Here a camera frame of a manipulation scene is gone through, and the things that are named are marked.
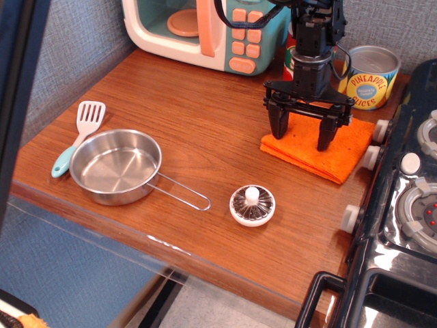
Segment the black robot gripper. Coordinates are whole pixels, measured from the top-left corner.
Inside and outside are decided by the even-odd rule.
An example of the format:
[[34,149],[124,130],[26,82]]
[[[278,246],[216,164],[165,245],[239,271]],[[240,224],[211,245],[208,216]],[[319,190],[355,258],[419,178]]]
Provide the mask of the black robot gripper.
[[275,139],[282,139],[286,134],[290,113],[321,120],[317,146],[320,152],[328,149],[341,125],[350,124],[354,101],[330,84],[331,77],[337,75],[334,56],[333,51],[317,57],[293,51],[293,80],[264,83],[264,106],[268,110],[270,129]]

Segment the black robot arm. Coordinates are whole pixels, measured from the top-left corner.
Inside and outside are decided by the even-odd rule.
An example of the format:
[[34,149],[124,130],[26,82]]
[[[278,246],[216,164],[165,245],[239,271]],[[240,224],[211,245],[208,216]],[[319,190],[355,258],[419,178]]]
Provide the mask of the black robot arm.
[[264,106],[276,139],[287,132],[289,114],[320,120],[319,151],[328,149],[338,128],[352,121],[354,100],[330,84],[341,80],[334,68],[335,49],[345,36],[347,21],[342,1],[290,1],[292,31],[296,46],[291,52],[291,81],[267,81]]

